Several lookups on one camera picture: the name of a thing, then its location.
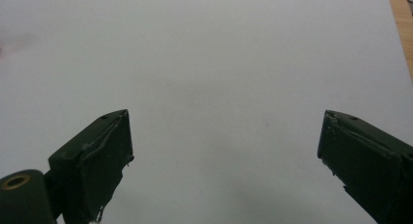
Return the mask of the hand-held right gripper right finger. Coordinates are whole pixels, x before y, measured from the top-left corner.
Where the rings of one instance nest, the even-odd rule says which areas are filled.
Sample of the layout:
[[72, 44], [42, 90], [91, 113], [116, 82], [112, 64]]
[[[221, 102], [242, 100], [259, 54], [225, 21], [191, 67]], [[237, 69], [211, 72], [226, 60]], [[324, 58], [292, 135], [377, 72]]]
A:
[[324, 112], [318, 157], [378, 224], [413, 224], [413, 147], [345, 113]]

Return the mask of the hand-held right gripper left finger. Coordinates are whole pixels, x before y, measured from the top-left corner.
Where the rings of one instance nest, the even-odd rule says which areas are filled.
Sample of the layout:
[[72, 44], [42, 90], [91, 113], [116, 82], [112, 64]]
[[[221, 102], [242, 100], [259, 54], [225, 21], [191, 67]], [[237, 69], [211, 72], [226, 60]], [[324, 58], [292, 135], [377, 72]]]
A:
[[97, 118], [49, 158], [54, 215], [61, 215], [66, 224], [100, 221], [123, 178], [123, 168], [132, 160], [129, 111]]

